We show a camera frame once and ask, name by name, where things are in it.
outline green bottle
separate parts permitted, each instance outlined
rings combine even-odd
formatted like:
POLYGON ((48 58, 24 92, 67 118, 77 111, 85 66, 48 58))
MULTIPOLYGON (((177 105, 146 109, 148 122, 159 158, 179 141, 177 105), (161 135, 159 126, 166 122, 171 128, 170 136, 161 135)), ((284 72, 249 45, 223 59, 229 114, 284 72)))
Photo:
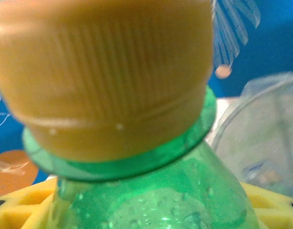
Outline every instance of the green bottle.
POLYGON ((41 229, 258 229, 203 141, 209 0, 0 2, 0 91, 59 176, 41 229))

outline yellow bottle cap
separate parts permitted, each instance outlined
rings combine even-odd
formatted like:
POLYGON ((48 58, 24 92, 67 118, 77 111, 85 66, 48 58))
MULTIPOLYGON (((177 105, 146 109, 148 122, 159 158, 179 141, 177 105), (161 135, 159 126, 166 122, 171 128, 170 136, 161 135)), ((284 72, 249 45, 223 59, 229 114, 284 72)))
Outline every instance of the yellow bottle cap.
POLYGON ((0 2, 0 91, 53 154, 141 154, 198 118, 212 70, 209 0, 0 2))

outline orange dot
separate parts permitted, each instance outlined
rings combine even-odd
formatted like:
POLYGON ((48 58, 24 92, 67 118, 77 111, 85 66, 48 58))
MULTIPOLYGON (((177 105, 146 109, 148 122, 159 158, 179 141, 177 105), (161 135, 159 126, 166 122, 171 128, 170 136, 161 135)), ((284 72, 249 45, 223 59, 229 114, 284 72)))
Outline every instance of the orange dot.
POLYGON ((0 154, 0 196, 33 184, 38 168, 25 151, 11 150, 0 154))
POLYGON ((221 64, 215 71, 215 75, 219 79, 226 79, 231 75, 232 68, 226 64, 221 64))

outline yellow plastic tray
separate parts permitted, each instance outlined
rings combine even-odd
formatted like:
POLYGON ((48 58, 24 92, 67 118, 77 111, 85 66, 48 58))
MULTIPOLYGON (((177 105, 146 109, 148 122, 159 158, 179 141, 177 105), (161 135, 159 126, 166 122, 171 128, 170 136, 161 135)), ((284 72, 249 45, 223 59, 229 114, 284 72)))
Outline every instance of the yellow plastic tray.
MULTIPOLYGON (((0 197, 0 229, 43 229, 56 179, 0 197)), ((242 184, 262 229, 293 229, 293 199, 242 184)))

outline bottle neck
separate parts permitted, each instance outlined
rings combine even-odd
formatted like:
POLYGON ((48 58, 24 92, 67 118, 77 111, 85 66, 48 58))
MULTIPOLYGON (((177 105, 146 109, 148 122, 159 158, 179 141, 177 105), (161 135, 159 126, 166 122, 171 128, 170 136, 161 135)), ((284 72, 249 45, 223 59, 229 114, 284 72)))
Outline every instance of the bottle neck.
POLYGON ((43 149, 27 128, 23 141, 29 157, 48 173, 79 181, 112 181, 154 171, 184 156, 208 134, 215 114, 215 96, 207 88, 201 115, 185 133, 141 155, 102 163, 82 163, 56 157, 43 149))

